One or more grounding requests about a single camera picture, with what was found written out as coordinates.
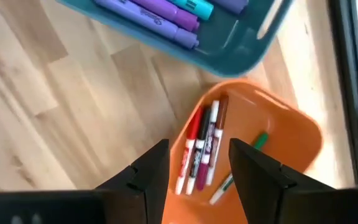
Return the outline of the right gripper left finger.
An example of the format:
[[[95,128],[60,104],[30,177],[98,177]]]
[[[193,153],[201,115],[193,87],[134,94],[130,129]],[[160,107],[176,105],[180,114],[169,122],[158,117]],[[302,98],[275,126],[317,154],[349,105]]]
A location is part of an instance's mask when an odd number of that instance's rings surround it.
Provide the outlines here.
[[[169,141],[91,190],[0,192],[0,224],[161,224]]]

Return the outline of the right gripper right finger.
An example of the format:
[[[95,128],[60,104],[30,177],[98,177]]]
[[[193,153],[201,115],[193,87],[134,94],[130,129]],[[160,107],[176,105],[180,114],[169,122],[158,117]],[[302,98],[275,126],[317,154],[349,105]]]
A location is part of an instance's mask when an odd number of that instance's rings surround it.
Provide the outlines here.
[[[229,160],[248,224],[358,224],[358,188],[334,189],[236,138]]]

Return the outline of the green dry erase marker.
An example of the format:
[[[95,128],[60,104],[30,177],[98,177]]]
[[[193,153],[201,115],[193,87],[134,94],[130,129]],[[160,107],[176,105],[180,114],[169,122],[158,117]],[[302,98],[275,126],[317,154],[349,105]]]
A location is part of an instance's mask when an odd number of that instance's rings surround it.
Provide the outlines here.
[[[267,139],[269,138],[269,135],[267,133],[262,133],[255,141],[253,144],[253,147],[256,150],[261,151],[262,147],[264,146],[264,144],[267,142]],[[224,182],[219,186],[219,188],[215,191],[215,193],[213,194],[213,196],[210,198],[209,200],[209,204],[210,205],[214,205],[223,195],[224,193],[228,190],[228,188],[232,185],[232,183],[234,182],[232,173],[230,173],[226,179],[224,180]]]

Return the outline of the maroon dry erase marker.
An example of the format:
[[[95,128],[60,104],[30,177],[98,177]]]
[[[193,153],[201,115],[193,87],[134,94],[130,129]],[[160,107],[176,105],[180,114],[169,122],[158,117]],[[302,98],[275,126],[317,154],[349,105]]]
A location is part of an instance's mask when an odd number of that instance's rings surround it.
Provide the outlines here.
[[[208,173],[209,160],[211,157],[213,133],[215,130],[218,111],[219,111],[219,100],[214,100],[211,104],[211,113],[209,116],[209,123],[206,133],[203,154],[201,157],[200,167],[198,169],[198,176],[196,178],[196,188],[198,190],[203,190],[206,185],[206,176]]]

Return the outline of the red dry erase marker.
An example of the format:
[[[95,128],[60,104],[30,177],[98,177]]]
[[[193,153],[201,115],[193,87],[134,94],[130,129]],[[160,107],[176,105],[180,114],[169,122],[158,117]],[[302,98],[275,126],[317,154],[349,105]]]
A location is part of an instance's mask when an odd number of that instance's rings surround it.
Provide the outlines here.
[[[195,142],[200,128],[201,119],[203,117],[203,108],[199,107],[191,118],[184,137],[181,139],[181,143],[178,146],[178,159],[180,160],[180,168],[175,185],[175,194],[180,195],[185,184],[186,177],[189,173],[189,169],[193,162],[193,151]]]

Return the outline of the black dry erase marker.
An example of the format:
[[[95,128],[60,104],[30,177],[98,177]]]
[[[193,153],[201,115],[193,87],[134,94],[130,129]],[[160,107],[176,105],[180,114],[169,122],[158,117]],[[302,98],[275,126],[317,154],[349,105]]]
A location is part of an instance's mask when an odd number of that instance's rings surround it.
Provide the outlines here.
[[[191,169],[188,176],[186,185],[186,194],[191,195],[195,186],[195,180],[198,174],[198,169],[201,162],[201,156],[204,149],[206,133],[208,132],[209,119],[211,116],[211,107],[204,107],[202,117],[200,119],[199,130],[197,132],[197,138],[195,141],[193,162],[191,163]]]

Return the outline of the brown dry erase marker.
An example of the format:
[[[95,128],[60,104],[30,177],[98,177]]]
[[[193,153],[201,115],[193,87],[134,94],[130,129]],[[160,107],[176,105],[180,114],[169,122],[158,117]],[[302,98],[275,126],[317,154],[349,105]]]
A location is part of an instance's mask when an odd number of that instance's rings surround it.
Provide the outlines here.
[[[213,182],[220,145],[223,138],[223,129],[226,119],[228,103],[229,103],[229,97],[227,95],[221,95],[219,99],[217,119],[215,122],[215,129],[213,133],[211,155],[209,158],[208,173],[206,176],[206,185],[211,185]]]

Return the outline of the lavender Sharpie highlighter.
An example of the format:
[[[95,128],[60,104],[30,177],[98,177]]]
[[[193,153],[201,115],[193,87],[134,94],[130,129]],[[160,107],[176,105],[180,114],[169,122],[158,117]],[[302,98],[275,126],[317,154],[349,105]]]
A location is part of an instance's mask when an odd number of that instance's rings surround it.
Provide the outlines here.
[[[144,9],[130,0],[94,0],[99,6],[105,7],[132,22],[135,22],[161,36],[164,36],[183,47],[193,49],[199,46],[197,35],[179,28],[174,23]]]

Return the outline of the purple highlighter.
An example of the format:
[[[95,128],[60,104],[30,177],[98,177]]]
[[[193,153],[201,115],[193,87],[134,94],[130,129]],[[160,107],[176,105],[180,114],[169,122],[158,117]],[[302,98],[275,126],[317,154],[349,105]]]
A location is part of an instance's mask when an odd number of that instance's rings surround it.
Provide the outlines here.
[[[160,15],[190,32],[196,32],[200,26],[198,18],[177,7],[167,0],[131,0],[134,3]]]
[[[240,14],[248,5],[249,0],[211,0],[213,3],[223,7],[234,14]]]

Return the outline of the teal highlighter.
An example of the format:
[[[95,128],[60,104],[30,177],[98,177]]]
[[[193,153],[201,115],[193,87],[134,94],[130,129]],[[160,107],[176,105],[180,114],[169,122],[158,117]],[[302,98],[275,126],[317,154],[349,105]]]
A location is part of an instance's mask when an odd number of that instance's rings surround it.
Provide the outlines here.
[[[196,15],[204,21],[209,20],[214,6],[206,0],[169,0],[176,6]]]

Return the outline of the orange plastic bin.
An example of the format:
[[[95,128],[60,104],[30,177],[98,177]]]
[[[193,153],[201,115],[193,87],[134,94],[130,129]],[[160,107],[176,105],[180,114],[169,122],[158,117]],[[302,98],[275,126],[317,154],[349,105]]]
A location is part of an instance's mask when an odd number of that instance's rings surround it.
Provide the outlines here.
[[[175,193],[186,135],[191,126],[191,119],[187,119],[170,148],[170,178],[162,224],[248,224],[235,185],[230,186],[216,204],[209,204],[230,172],[230,138],[252,143],[266,132],[268,139],[262,151],[301,173],[313,163],[322,148],[321,130],[312,118],[246,79],[213,86],[199,99],[189,117],[194,117],[198,108],[210,105],[224,94],[228,95],[229,104],[213,183],[202,191],[194,190],[190,196]]]

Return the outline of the dark teal plastic bin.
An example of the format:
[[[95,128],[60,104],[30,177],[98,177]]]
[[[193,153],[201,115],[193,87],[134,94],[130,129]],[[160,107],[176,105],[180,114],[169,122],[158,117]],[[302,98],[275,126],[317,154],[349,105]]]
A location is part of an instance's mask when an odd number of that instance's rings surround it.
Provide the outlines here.
[[[112,29],[197,65],[219,77],[235,78],[252,70],[264,57],[294,0],[282,0],[265,35],[257,34],[275,0],[250,0],[237,16],[216,7],[198,30],[199,47],[187,50],[128,19],[98,6],[93,0],[57,0],[70,9]]]

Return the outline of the black aluminium table frame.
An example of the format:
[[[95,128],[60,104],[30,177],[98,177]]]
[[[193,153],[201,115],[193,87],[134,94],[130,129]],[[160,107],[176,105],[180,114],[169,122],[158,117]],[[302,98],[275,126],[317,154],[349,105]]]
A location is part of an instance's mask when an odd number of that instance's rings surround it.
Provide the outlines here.
[[[351,159],[358,184],[358,0],[329,0]]]

